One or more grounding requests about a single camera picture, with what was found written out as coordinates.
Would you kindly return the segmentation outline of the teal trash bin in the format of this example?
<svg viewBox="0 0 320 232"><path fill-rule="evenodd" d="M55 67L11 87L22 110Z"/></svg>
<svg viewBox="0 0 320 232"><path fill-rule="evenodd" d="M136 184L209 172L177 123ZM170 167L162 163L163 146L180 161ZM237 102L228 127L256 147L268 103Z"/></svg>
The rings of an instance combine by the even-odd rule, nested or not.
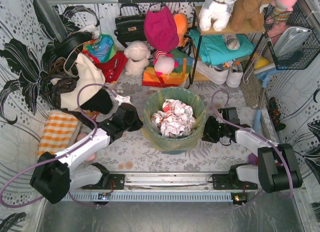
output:
<svg viewBox="0 0 320 232"><path fill-rule="evenodd" d="M207 111L194 92L167 87L153 93L143 109L143 135L153 147L176 155L194 148L201 139Z"/></svg>

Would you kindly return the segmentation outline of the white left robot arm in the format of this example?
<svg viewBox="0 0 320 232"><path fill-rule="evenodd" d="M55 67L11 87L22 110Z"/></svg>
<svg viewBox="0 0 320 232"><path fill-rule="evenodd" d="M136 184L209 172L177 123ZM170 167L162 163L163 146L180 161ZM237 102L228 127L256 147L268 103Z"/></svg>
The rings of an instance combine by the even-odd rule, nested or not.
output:
<svg viewBox="0 0 320 232"><path fill-rule="evenodd" d="M142 127L137 109L130 103L122 103L111 119L94 125L92 132L83 139L55 154L43 153L33 171L30 185L51 204L60 202L73 189L112 186L110 172L103 165L92 163L86 168L78 166L98 150L120 139L124 132L138 131Z"/></svg>

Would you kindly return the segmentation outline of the yellow trash bag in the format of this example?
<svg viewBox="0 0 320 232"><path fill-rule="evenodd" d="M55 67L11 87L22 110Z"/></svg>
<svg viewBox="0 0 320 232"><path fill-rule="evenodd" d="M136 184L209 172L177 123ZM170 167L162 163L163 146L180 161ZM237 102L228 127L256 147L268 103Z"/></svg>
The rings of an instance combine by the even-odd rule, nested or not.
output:
<svg viewBox="0 0 320 232"><path fill-rule="evenodd" d="M179 100L192 108L195 125L191 127L188 136L179 135L174 138L163 136L160 129L152 122L152 115L163 110L166 100ZM146 101L143 109L143 119L145 127L144 136L159 151L168 154L178 154L182 151L194 148L198 140L203 136L207 111L203 100L194 92L181 87L167 87L152 94Z"/></svg>

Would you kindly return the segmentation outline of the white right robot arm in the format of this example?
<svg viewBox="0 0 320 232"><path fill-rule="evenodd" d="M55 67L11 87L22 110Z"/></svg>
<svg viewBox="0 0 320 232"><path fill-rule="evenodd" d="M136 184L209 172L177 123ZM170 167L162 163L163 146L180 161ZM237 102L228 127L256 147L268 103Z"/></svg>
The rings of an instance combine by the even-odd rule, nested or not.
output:
<svg viewBox="0 0 320 232"><path fill-rule="evenodd" d="M219 109L222 121L209 116L202 140L219 143L229 139L229 145L239 144L252 154L247 163L232 165L227 173L211 176L215 190L255 190L266 193L300 188L303 184L295 152L290 144L278 144L256 133L249 125L241 124L235 107Z"/></svg>

